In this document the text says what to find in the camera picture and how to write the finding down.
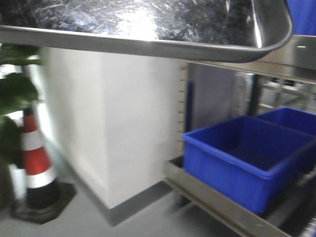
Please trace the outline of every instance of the potted plant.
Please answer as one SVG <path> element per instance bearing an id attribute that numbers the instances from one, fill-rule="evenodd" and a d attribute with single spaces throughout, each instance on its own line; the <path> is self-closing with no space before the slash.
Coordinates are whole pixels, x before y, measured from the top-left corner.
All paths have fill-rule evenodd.
<path id="1" fill-rule="evenodd" d="M 15 66 L 40 65 L 40 59 L 30 59 L 38 55 L 38 47 L 2 44 L 0 46 L 0 67 L 11 64 Z M 0 208 L 12 200 L 11 180 L 15 196 L 20 195 L 17 173 L 23 173 L 20 128 L 8 114 L 30 107 L 38 99 L 38 92 L 31 80 L 23 73 L 10 73 L 0 79 Z"/>

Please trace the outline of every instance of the gray baseboard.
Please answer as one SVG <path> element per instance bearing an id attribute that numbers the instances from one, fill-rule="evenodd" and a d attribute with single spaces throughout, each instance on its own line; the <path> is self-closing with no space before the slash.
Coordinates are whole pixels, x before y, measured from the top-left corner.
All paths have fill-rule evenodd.
<path id="1" fill-rule="evenodd" d="M 122 221 L 133 216 L 140 210 L 144 209 L 146 206 L 162 198 L 171 191 L 171 188 L 167 186 L 163 181 L 156 183 L 155 185 L 147 188 L 141 193 L 131 197 L 125 202 L 119 204 L 118 206 L 108 209 L 103 202 L 94 194 L 94 192 L 88 187 L 88 185 L 80 178 L 80 176 L 74 171 L 70 166 L 68 161 L 60 154 L 60 152 L 55 149 L 54 145 L 47 142 L 47 150 L 51 154 L 51 159 L 54 165 L 57 166 L 57 170 L 66 170 L 73 176 L 76 185 L 79 185 L 89 199 L 96 205 L 101 214 L 105 219 L 112 225 L 116 226 Z"/>

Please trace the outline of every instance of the reflective white stripe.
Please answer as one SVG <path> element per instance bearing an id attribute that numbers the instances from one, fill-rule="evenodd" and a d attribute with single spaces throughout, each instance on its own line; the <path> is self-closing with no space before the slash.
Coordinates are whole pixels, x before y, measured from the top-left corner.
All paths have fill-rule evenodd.
<path id="1" fill-rule="evenodd" d="M 57 174 L 55 172 L 55 169 L 54 167 L 51 167 L 41 174 L 27 175 L 26 187 L 29 189 L 40 188 L 53 182 L 56 179 L 56 177 Z"/>
<path id="2" fill-rule="evenodd" d="M 44 146 L 41 133 L 34 132 L 22 133 L 22 149 L 24 151 L 36 150 Z"/>

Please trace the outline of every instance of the green plant leaf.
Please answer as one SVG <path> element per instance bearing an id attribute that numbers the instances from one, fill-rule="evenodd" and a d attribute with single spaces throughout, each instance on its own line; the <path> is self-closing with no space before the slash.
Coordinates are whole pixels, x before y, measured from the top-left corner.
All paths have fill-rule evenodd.
<path id="1" fill-rule="evenodd" d="M 30 107 L 38 99 L 38 92 L 28 77 L 11 73 L 0 79 L 0 115 Z"/>
<path id="2" fill-rule="evenodd" d="M 0 57 L 0 66 L 4 64 L 12 64 L 16 66 L 26 66 L 30 64 L 42 65 L 40 59 L 27 59 L 17 57 Z"/>
<path id="3" fill-rule="evenodd" d="M 7 116 L 0 116 L 0 156 L 7 163 L 23 168 L 20 130 Z"/>
<path id="4" fill-rule="evenodd" d="M 12 53 L 12 55 L 18 54 L 18 55 L 24 55 L 26 57 L 30 57 L 33 55 L 38 55 L 40 51 L 40 47 L 4 43 L 0 46 L 0 50 L 5 51 L 6 53 Z"/>
<path id="5" fill-rule="evenodd" d="M 0 65 L 13 64 L 26 66 L 30 64 L 41 65 L 40 59 L 28 59 L 32 55 L 38 55 L 40 48 L 27 45 L 2 44 L 0 46 Z"/>

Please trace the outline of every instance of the black cone base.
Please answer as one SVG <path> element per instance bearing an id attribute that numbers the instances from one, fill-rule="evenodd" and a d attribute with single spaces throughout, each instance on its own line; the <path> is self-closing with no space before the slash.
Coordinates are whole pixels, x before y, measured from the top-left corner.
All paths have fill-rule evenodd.
<path id="1" fill-rule="evenodd" d="M 59 183 L 59 188 L 61 195 L 58 201 L 52 206 L 41 210 L 35 210 L 29 208 L 26 205 L 26 202 L 16 202 L 12 206 L 12 216 L 16 219 L 30 221 L 37 224 L 44 224 L 56 219 L 76 195 L 76 190 L 73 184 Z"/>

